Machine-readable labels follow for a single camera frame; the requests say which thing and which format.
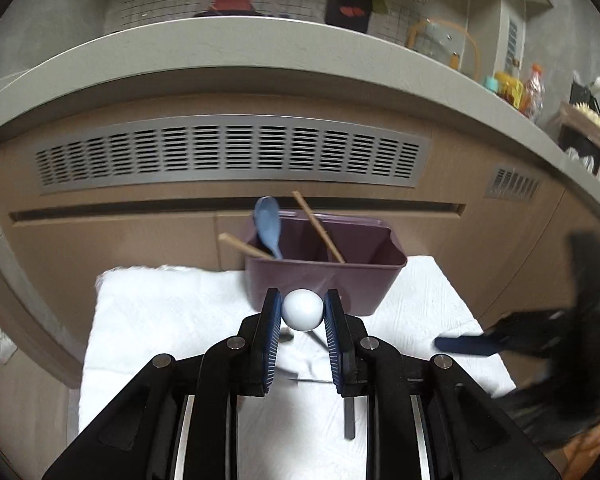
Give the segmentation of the beige spoon black handle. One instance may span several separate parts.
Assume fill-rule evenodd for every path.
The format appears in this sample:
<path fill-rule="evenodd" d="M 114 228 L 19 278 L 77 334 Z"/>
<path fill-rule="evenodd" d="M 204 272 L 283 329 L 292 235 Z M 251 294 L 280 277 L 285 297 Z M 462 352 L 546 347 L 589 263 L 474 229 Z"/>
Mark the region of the beige spoon black handle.
<path fill-rule="evenodd" d="M 309 289 L 296 289 L 287 294 L 282 304 L 284 322 L 292 330 L 308 333 L 315 341 L 323 341 L 314 330 L 320 326 L 324 316 L 323 300 L 316 292 Z M 344 438 L 355 439 L 355 404 L 351 398 L 343 400 Z"/>

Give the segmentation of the long wooden spoon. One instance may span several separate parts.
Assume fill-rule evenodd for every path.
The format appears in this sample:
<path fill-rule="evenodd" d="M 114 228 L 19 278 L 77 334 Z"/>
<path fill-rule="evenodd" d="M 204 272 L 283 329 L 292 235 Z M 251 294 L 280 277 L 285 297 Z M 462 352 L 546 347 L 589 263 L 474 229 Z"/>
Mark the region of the long wooden spoon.
<path fill-rule="evenodd" d="M 332 253 L 332 255 L 336 258 L 336 260 L 339 263 L 345 263 L 346 260 L 344 260 L 343 255 L 341 255 L 341 252 L 338 250 L 337 246 L 332 241 L 332 238 L 324 229 L 324 226 L 322 226 L 321 222 L 319 222 L 318 219 L 315 217 L 313 210 L 306 202 L 302 194 L 299 191 L 294 191 L 292 192 L 292 196 L 294 196 L 294 199 L 296 200 L 297 204 L 306 214 L 306 218 L 308 218 L 309 222 L 312 224 L 317 234 L 321 237 L 328 250 Z"/>

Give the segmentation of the purple plastic utensil bin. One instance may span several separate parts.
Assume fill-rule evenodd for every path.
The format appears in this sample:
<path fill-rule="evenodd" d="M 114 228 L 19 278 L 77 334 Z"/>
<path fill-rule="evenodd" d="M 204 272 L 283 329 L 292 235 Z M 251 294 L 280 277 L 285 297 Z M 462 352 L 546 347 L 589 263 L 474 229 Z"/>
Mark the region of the purple plastic utensil bin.
<path fill-rule="evenodd" d="M 344 261 L 332 255 L 303 212 L 283 210 L 279 240 L 283 258 L 245 258 L 246 294 L 254 310 L 261 309 L 270 288 L 282 295 L 304 288 L 321 297 L 336 289 L 343 310 L 356 316 L 372 315 L 384 300 L 407 263 L 391 226 L 379 219 L 341 214 L 319 214 L 317 219 Z"/>

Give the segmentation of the blue plastic rice spoon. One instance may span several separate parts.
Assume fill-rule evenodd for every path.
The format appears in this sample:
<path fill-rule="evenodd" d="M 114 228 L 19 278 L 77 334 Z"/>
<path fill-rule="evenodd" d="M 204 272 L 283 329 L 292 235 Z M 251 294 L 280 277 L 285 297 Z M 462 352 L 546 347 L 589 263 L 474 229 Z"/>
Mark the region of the blue plastic rice spoon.
<path fill-rule="evenodd" d="M 257 200 L 253 209 L 253 223 L 262 244 L 268 248 L 275 259 L 282 260 L 279 249 L 282 220 L 279 217 L 279 204 L 272 196 L 263 196 Z"/>

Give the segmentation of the small grey vent right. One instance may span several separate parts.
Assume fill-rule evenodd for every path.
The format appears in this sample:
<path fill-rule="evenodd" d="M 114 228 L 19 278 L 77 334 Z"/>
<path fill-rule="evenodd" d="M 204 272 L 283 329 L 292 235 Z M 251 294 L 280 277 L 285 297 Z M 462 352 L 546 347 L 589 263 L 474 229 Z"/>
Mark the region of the small grey vent right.
<path fill-rule="evenodd" d="M 527 170 L 496 165 L 486 185 L 485 198 L 530 202 L 541 185 L 541 179 Z"/>

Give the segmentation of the dark box on counter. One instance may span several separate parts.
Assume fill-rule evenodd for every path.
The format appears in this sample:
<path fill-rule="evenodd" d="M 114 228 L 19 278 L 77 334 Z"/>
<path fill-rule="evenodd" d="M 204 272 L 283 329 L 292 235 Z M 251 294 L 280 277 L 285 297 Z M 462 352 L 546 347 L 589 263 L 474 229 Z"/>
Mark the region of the dark box on counter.
<path fill-rule="evenodd" d="M 561 102 L 557 113 L 558 146 L 566 155 L 584 167 L 589 174 L 600 172 L 600 77 L 585 84 L 574 70 L 567 102 Z"/>

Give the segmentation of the orange cap plastic bottle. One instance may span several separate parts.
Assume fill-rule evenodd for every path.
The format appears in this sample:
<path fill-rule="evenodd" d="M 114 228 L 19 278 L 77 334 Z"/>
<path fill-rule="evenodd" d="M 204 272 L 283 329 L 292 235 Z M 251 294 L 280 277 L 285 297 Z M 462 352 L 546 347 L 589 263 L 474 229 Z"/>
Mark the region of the orange cap plastic bottle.
<path fill-rule="evenodd" d="M 524 83 L 524 95 L 520 101 L 520 111 L 532 122 L 537 122 L 544 105 L 545 87 L 542 66 L 534 63 L 528 80 Z"/>

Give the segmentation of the yellow container on counter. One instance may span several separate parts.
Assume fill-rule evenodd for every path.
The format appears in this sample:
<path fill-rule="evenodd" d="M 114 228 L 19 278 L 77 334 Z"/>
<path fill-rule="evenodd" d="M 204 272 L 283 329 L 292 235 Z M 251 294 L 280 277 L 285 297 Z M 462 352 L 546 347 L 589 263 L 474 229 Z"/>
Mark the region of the yellow container on counter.
<path fill-rule="evenodd" d="M 498 82 L 498 96 L 518 110 L 524 96 L 524 84 L 514 76 L 505 72 L 495 72 L 494 78 Z"/>

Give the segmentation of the grey stone countertop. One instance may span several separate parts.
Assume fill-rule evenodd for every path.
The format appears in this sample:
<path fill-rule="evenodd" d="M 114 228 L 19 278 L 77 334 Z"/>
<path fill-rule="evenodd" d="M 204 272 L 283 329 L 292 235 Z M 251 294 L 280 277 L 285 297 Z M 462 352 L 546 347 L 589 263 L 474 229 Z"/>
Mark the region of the grey stone countertop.
<path fill-rule="evenodd" d="M 600 181 L 475 81 L 385 40 L 283 18 L 184 18 L 55 55 L 0 89 L 0 144 L 102 106 L 194 93 L 302 96 L 401 112 L 530 159 L 600 206 Z"/>

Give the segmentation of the glass lid wooden rim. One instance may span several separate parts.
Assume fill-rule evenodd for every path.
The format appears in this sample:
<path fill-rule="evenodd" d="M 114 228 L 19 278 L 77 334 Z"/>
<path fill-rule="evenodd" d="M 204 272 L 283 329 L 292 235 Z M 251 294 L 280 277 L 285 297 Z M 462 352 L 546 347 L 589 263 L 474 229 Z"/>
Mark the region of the glass lid wooden rim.
<path fill-rule="evenodd" d="M 464 26 L 442 18 L 424 18 L 407 29 L 404 46 L 473 81 L 480 80 L 478 42 Z"/>

